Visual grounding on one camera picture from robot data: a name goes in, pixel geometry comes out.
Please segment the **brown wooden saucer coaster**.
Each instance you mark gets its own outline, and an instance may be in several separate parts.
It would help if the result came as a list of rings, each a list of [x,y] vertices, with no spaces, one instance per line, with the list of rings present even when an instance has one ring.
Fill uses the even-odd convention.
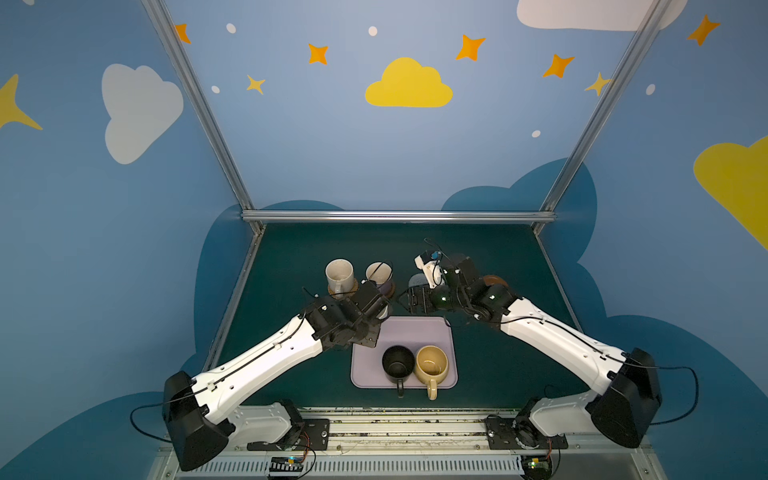
[[[501,285],[508,287],[508,283],[497,275],[485,275],[483,277],[484,284],[487,286]]]

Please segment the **cream mug white handle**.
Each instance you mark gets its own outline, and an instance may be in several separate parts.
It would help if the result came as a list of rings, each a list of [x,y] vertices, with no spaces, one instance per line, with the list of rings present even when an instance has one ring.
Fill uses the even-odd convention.
[[[345,291],[353,285],[355,275],[352,263],[346,259],[334,259],[325,267],[327,288],[330,286],[334,292]]]

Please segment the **white mug lilac handle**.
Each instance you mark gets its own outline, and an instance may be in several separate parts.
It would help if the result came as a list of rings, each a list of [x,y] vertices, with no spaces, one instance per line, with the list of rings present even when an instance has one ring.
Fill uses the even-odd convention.
[[[373,262],[366,268],[365,277],[368,281],[374,282],[378,291],[382,293],[383,285],[387,282],[394,281],[393,268],[387,262]]]

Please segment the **black mug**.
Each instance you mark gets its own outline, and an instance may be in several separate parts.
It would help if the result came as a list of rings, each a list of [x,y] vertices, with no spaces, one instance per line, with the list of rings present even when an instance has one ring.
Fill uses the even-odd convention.
[[[404,397],[405,381],[415,368],[413,352],[402,345],[389,347],[382,356],[382,368],[388,380],[396,386],[399,398]]]

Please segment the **tan yellow mug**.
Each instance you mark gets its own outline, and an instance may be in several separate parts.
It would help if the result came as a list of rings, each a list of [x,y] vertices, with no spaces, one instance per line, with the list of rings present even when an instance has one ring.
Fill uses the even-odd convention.
[[[447,354],[439,347],[427,345],[422,347],[415,356],[414,374],[426,387],[430,401],[438,396],[438,387],[445,380],[449,371]]]

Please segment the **woven cork coaster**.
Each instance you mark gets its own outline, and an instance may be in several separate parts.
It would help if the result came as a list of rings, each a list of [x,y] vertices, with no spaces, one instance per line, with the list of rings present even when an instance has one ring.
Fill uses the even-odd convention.
[[[334,292],[333,288],[331,288],[330,286],[327,288],[328,294],[336,299],[349,297],[350,295],[353,295],[354,293],[356,293],[358,289],[359,289],[359,282],[357,279],[354,279],[352,287],[345,291]]]

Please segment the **cream mug blue handle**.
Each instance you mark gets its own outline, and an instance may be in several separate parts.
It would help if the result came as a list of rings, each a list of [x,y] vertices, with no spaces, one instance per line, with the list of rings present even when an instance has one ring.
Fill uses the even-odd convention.
[[[389,315],[390,315],[390,306],[386,304],[377,315],[377,318],[380,320],[386,320],[389,317]]]

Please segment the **grey woven coaster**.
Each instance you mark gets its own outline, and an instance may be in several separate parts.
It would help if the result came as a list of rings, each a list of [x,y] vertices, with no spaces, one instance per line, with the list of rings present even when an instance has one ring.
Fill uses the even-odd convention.
[[[426,276],[423,273],[413,275],[408,281],[409,290],[422,290],[429,288],[429,283]]]

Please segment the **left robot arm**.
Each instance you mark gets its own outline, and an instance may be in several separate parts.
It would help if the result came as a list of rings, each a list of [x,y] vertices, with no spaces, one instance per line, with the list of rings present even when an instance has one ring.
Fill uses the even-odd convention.
[[[164,384],[162,418],[178,464],[195,470],[236,441],[285,449],[304,421],[292,402],[277,401],[244,414],[245,400],[300,363],[334,348],[375,347],[390,302],[371,281],[347,295],[314,297],[276,333],[236,358]]]

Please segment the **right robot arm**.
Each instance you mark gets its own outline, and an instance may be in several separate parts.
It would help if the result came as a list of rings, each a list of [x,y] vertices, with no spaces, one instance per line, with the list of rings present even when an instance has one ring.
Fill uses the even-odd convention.
[[[411,313],[463,312],[534,347],[587,385],[580,394],[533,398],[525,405],[513,420],[515,440],[524,449],[569,433],[600,433],[619,446],[636,448],[662,404],[650,354],[595,340],[502,283],[424,283],[408,288],[401,298]]]

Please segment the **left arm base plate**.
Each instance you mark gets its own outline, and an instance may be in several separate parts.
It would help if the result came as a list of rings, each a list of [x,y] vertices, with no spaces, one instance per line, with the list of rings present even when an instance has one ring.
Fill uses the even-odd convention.
[[[328,419],[308,419],[292,425],[288,432],[276,443],[251,442],[248,451],[303,451],[306,446],[316,451],[328,447],[330,421]]]

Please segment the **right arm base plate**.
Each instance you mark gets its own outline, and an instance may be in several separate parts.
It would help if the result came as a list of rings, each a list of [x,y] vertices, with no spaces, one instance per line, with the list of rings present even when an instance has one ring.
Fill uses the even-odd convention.
[[[489,415],[484,419],[486,437],[491,450],[564,450],[568,442],[564,435],[547,437],[527,420]]]

